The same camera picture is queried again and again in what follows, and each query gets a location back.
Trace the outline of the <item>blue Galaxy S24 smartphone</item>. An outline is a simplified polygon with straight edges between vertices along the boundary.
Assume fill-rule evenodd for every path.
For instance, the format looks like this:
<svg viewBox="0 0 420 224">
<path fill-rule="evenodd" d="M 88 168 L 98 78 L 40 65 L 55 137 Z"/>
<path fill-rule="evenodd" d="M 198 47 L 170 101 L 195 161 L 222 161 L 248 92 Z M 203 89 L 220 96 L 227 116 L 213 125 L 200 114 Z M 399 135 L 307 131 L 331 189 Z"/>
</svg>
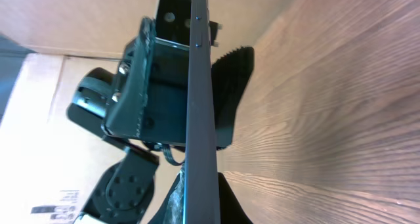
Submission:
<svg viewBox="0 0 420 224">
<path fill-rule="evenodd" d="M 207 0 L 191 4 L 184 168 L 183 222 L 220 223 Z"/>
</svg>

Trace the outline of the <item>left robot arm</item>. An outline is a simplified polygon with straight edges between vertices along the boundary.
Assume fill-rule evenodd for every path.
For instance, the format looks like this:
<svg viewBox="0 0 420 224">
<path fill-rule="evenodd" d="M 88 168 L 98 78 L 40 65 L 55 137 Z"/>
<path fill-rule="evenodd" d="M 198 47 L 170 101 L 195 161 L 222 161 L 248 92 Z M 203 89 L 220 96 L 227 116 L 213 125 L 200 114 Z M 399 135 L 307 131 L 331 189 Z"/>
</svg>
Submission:
<svg viewBox="0 0 420 224">
<path fill-rule="evenodd" d="M 156 189 L 158 152 L 180 172 L 152 223 L 249 223 L 216 153 L 232 143 L 236 111 L 254 68 L 252 47 L 215 63 L 217 24 L 143 18 L 116 73 L 91 70 L 68 118 L 124 151 L 101 176 L 77 220 L 138 223 Z M 178 163 L 171 153 L 182 151 Z"/>
</svg>

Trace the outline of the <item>cardboard box wall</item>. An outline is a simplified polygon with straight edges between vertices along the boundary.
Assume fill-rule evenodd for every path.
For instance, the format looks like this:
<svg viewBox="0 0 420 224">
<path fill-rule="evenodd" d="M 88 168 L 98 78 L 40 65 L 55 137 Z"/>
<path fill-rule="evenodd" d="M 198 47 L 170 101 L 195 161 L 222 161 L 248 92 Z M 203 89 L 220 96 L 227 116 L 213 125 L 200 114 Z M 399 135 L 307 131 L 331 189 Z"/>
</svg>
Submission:
<svg viewBox="0 0 420 224">
<path fill-rule="evenodd" d="M 219 223 L 257 38 L 292 0 L 1 0 L 33 47 L 1 122 L 2 223 Z"/>
</svg>

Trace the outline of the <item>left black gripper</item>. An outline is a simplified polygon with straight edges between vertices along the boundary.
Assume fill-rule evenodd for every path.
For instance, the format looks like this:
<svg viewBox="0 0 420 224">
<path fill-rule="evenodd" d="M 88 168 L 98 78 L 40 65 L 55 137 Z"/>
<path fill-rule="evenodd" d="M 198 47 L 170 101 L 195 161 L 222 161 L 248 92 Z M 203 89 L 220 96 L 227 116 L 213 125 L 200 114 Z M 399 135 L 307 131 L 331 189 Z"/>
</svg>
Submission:
<svg viewBox="0 0 420 224">
<path fill-rule="evenodd" d="M 144 17 L 112 80 L 103 130 L 113 137 L 140 139 L 143 128 L 141 140 L 152 150 L 158 149 L 155 143 L 184 150 L 189 48 L 160 38 L 155 44 L 155 39 L 156 23 Z M 232 144 L 236 111 L 253 73 L 254 56 L 254 48 L 240 47 L 211 67 L 218 149 Z"/>
</svg>

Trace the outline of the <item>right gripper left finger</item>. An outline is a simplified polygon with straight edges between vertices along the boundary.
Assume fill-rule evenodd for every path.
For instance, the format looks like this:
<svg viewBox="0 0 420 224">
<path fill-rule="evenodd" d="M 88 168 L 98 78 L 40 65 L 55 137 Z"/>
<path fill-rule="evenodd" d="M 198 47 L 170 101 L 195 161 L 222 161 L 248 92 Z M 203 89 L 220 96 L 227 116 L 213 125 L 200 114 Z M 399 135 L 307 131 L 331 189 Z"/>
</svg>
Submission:
<svg viewBox="0 0 420 224">
<path fill-rule="evenodd" d="M 184 219 L 184 164 L 172 184 L 165 200 L 149 224 L 183 224 Z"/>
</svg>

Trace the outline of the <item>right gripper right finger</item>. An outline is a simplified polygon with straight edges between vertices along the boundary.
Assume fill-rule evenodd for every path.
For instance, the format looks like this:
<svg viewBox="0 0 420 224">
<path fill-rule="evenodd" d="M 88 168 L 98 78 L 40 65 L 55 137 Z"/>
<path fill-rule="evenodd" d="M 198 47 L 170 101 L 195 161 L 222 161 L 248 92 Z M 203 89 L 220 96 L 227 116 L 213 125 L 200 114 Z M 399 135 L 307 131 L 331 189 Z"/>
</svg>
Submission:
<svg viewBox="0 0 420 224">
<path fill-rule="evenodd" d="M 221 224 L 252 224 L 250 218 L 242 209 L 228 181 L 222 173 L 219 178 L 220 223 Z"/>
</svg>

